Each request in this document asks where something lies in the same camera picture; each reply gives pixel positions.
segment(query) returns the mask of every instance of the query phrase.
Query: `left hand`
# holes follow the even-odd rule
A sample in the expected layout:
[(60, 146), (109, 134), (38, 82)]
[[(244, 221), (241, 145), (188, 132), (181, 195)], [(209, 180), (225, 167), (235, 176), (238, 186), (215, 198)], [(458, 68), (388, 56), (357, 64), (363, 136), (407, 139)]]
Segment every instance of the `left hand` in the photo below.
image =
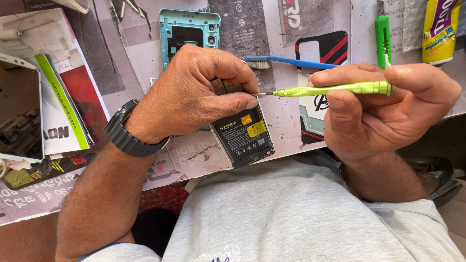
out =
[(312, 74), (309, 86), (387, 80), (391, 95), (327, 93), (324, 118), (327, 146), (344, 162), (360, 162), (418, 140), (448, 113), (460, 85), (428, 64), (397, 65), (382, 70), (368, 63), (343, 65)]
[[(235, 78), (249, 92), (217, 96), (210, 80)], [(125, 124), (146, 143), (196, 131), (223, 117), (257, 106), (259, 93), (253, 71), (232, 54), (213, 48), (184, 45), (170, 61)]]

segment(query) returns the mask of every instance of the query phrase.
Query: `phone battery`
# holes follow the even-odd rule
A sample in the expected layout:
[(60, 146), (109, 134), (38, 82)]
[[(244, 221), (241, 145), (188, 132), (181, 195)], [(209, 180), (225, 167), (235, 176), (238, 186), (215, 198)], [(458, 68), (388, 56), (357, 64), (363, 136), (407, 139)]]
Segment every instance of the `phone battery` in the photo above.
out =
[(211, 124), (233, 168), (241, 168), (274, 153), (260, 106), (224, 117)]

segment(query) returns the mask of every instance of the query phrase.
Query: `blue toothbrush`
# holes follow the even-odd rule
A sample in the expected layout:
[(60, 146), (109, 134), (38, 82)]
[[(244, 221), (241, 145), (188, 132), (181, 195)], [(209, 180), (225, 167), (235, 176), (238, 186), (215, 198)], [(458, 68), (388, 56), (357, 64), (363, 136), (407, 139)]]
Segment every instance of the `blue toothbrush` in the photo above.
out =
[(279, 57), (279, 56), (273, 56), (273, 55), (246, 56), (247, 65), (252, 68), (257, 68), (257, 69), (270, 68), (270, 65), (268, 64), (267, 61), (279, 61), (279, 62), (290, 63), (295, 66), (317, 68), (317, 69), (332, 69), (338, 66), (338, 65), (303, 61), (303, 60), (297, 60), (297, 59), (291, 59), (291, 58), (285, 58), (285, 57)]

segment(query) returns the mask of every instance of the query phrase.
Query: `green screwdriver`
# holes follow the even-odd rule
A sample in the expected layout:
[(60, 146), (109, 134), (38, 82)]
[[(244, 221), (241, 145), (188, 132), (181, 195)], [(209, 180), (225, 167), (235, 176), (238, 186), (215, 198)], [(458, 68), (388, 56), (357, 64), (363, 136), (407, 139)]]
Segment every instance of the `green screwdriver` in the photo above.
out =
[(308, 97), (326, 95), (330, 90), (346, 90), (354, 94), (386, 94), (389, 96), (391, 93), (391, 84), (387, 81), (375, 81), (324, 87), (305, 86), (285, 88), (270, 93), (259, 93), (257, 95), (276, 97)]

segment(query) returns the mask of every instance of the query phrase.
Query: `glue tube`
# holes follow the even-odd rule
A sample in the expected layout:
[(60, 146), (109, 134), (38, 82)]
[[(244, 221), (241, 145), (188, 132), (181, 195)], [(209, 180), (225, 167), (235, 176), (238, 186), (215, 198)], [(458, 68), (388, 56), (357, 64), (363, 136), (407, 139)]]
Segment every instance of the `glue tube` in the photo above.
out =
[(427, 0), (422, 62), (441, 66), (453, 59), (461, 0)]

